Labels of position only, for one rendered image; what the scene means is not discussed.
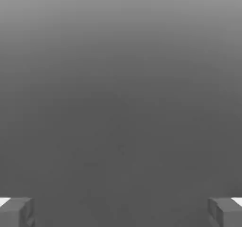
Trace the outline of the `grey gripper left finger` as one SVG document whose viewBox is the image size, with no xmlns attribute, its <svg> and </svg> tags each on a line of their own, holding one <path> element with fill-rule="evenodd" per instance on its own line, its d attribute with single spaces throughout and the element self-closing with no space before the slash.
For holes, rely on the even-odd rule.
<svg viewBox="0 0 242 227">
<path fill-rule="evenodd" d="M 0 227 L 35 227 L 34 199 L 0 197 Z"/>
</svg>

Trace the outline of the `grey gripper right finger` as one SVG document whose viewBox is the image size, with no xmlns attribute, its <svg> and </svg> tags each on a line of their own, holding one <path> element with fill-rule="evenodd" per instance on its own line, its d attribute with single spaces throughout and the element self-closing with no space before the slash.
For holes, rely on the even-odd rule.
<svg viewBox="0 0 242 227">
<path fill-rule="evenodd" d="M 242 227 L 242 197 L 209 198 L 210 227 Z"/>
</svg>

